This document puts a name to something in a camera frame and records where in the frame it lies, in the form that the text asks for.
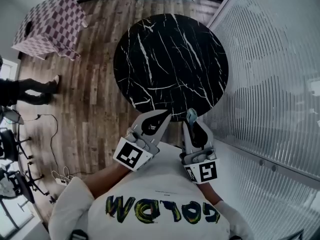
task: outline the white t-shirt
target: white t-shirt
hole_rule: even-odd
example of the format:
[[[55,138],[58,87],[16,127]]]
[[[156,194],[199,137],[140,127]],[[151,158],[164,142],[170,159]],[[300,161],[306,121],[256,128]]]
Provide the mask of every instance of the white t-shirt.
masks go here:
[[[189,180],[181,149],[162,142],[158,147],[153,160],[96,200],[73,178],[52,212],[51,239],[68,240],[74,229],[82,229],[90,240],[229,240],[234,230],[253,240],[236,210],[222,201],[214,207]]]

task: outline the checkered box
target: checkered box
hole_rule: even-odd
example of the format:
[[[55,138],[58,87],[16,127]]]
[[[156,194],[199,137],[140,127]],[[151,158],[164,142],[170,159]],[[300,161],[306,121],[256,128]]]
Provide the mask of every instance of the checkered box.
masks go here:
[[[76,0],[46,0],[33,7],[15,35],[12,48],[30,56],[57,52],[71,60],[81,24],[87,26],[85,12]],[[31,29],[26,36],[27,24]]]

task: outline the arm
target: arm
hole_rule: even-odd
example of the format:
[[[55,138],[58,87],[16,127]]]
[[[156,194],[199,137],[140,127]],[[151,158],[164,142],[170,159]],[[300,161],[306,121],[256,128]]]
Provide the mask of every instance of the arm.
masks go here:
[[[49,221],[51,239],[68,240],[72,231],[83,225],[82,219],[86,215],[88,217],[88,210],[94,200],[109,191],[129,172],[129,169],[116,163],[88,176],[84,181],[74,177],[54,206]]]
[[[254,240],[254,234],[248,223],[236,210],[227,205],[214,191],[210,183],[197,185],[205,199],[207,199],[229,222],[230,236],[239,236],[243,240]]]

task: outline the round table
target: round table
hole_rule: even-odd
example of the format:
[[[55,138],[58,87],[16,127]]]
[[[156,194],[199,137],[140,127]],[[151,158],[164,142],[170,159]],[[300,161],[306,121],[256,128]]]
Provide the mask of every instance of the round table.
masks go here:
[[[218,38],[200,22],[177,14],[142,19],[122,36],[114,76],[124,97],[142,113],[168,109],[182,121],[190,108],[203,115],[228,82],[228,60]]]

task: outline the person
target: person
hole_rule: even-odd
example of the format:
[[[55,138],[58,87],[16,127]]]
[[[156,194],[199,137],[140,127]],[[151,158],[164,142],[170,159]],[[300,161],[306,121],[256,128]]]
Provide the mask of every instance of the person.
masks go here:
[[[85,180],[74,177],[54,206],[51,240],[254,239],[209,183],[191,182],[180,148],[163,142],[158,148],[136,172],[115,163]]]
[[[3,65],[3,59],[0,56],[0,71]],[[52,94],[57,93],[60,76],[56,75],[52,81],[41,83],[31,78],[11,81],[0,79],[0,106],[10,107],[17,104],[17,101],[23,101],[32,105],[47,105],[52,100]],[[33,90],[40,95],[31,95],[26,93]]]

